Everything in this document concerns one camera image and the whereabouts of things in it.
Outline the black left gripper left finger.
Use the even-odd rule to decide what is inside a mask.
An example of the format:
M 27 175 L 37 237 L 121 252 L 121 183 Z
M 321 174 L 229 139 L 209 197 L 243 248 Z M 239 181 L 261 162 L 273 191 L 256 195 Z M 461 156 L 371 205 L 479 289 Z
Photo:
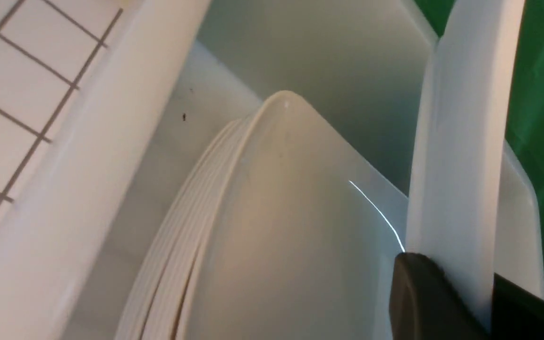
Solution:
M 441 268 L 422 254 L 395 257 L 389 302 L 395 340 L 488 340 Z

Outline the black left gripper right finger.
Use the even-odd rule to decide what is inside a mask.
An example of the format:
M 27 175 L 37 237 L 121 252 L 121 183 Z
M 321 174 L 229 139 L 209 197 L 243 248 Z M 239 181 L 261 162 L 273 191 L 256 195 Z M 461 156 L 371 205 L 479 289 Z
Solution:
M 544 300 L 494 275 L 493 340 L 544 340 Z

